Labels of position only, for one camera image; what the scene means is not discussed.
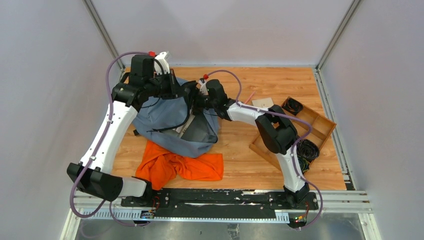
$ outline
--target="gray floor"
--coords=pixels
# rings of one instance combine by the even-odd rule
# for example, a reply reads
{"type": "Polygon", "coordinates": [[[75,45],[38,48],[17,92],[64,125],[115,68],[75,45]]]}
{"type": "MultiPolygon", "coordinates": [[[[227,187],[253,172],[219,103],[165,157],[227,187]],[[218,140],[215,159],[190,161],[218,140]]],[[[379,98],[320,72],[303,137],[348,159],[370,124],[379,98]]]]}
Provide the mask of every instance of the gray floor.
{"type": "MultiPolygon", "coordinates": [[[[308,216],[310,220],[313,217],[313,214],[308,216]]],[[[152,222],[144,227],[125,227],[112,220],[81,222],[84,235],[100,235],[83,237],[80,228],[77,240],[365,240],[359,217],[354,213],[323,214],[301,232],[275,223],[152,222]]]]}

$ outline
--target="gray cloth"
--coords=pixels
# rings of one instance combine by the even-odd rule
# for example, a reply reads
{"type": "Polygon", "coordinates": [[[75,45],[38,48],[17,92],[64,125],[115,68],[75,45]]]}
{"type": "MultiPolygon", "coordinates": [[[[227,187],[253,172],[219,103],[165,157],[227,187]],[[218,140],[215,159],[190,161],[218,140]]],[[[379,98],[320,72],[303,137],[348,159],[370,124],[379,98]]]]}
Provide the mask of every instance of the gray cloth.
{"type": "MultiPolygon", "coordinates": [[[[178,77],[177,81],[181,85],[187,82],[178,77]]],[[[158,101],[157,98],[150,97],[143,106],[152,105],[156,101],[158,101]]],[[[152,130],[174,127],[186,119],[187,105],[183,97],[172,100],[160,99],[157,104],[140,109],[132,124],[140,135],[170,152],[197,158],[208,152],[212,145],[218,141],[218,130],[220,128],[218,117],[214,116],[216,113],[213,109],[203,112],[206,114],[196,115],[181,138],[176,136],[173,130],[164,132],[152,130]]]]}

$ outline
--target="orange towel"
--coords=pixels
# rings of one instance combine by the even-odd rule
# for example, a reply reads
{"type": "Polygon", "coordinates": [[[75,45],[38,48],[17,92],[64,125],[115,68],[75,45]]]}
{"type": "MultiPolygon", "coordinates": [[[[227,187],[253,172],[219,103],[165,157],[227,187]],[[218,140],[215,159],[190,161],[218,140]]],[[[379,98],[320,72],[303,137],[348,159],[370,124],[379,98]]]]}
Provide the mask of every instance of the orange towel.
{"type": "Polygon", "coordinates": [[[177,172],[187,180],[222,180],[223,155],[206,153],[197,158],[180,156],[152,141],[147,141],[143,160],[135,171],[135,176],[150,181],[154,190],[160,190],[177,176],[177,172]]]}

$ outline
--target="white wall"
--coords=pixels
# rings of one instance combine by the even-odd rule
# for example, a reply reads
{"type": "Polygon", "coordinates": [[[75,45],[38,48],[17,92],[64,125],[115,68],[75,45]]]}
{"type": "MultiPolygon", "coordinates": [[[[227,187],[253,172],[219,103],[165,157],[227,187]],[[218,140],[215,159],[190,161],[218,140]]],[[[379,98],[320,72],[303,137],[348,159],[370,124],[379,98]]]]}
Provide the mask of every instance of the white wall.
{"type": "Polygon", "coordinates": [[[382,239],[422,239],[424,1],[364,0],[323,69],[382,239]]]}
{"type": "Polygon", "coordinates": [[[0,33],[0,239],[58,239],[112,57],[80,0],[2,1],[0,33]]]}
{"type": "Polygon", "coordinates": [[[172,64],[188,66],[279,66],[317,64],[352,0],[93,2],[119,53],[170,51],[172,64]]]}

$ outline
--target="wooden box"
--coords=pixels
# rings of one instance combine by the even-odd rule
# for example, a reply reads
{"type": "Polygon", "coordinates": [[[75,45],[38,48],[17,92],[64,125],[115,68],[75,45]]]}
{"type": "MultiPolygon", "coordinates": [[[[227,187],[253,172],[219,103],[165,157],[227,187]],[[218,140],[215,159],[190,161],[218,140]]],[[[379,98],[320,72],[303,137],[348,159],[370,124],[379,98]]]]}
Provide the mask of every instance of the wooden box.
{"type": "MultiPolygon", "coordinates": [[[[288,99],[292,99],[292,97],[288,97],[284,101],[284,103],[287,102],[288,99]]],[[[306,139],[316,144],[319,150],[321,150],[324,144],[330,138],[331,133],[336,127],[336,124],[328,120],[325,116],[312,110],[308,106],[304,104],[302,105],[303,105],[302,111],[300,111],[296,116],[294,116],[293,114],[291,114],[290,112],[286,110],[284,110],[284,112],[288,116],[293,116],[293,117],[302,119],[305,122],[308,122],[309,124],[312,125],[313,127],[312,132],[306,137],[306,139]]],[[[304,135],[308,131],[308,127],[305,124],[298,121],[291,121],[291,122],[296,128],[297,134],[299,136],[304,135]]],[[[265,146],[259,132],[257,133],[256,137],[253,139],[253,141],[249,144],[249,148],[253,150],[255,153],[257,153],[259,156],[264,158],[267,162],[272,164],[274,167],[281,170],[277,157],[275,156],[274,153],[270,152],[268,148],[265,146]]]]}

